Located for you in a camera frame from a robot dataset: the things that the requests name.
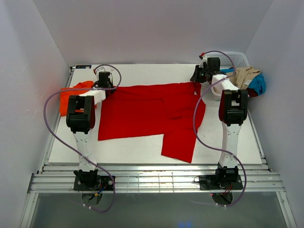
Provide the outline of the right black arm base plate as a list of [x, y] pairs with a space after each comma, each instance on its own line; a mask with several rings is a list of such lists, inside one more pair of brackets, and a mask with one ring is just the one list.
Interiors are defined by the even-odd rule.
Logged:
[[199, 175], [193, 180], [199, 184], [200, 190], [243, 190], [243, 183], [240, 176], [236, 181], [219, 180], [216, 175]]

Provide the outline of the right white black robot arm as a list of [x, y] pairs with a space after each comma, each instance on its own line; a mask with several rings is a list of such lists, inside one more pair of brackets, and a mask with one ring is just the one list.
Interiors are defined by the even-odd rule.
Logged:
[[201, 62], [195, 66], [192, 82], [209, 82], [220, 94], [218, 110], [222, 122], [222, 151], [215, 174], [200, 175], [198, 183], [201, 190], [241, 190], [241, 177], [238, 173], [238, 161], [235, 158], [238, 148], [238, 136], [243, 122], [247, 118], [247, 90], [237, 88], [220, 71], [218, 57], [200, 56]]

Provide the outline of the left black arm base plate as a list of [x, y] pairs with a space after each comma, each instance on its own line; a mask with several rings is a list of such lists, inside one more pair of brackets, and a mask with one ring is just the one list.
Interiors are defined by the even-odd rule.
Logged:
[[98, 175], [95, 179], [75, 178], [73, 190], [74, 191], [113, 191], [114, 182], [109, 176]]

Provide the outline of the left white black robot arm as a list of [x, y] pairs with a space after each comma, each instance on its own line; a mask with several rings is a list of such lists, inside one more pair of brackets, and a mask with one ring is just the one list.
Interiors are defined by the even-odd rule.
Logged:
[[96, 190], [101, 185], [97, 168], [88, 160], [96, 162], [88, 149], [90, 132], [95, 126], [95, 106], [106, 99], [110, 92], [102, 88], [113, 88], [110, 72], [99, 72], [97, 81], [85, 81], [73, 86], [68, 96], [66, 124], [73, 133], [79, 155], [79, 168], [74, 171], [78, 183], [90, 190]]

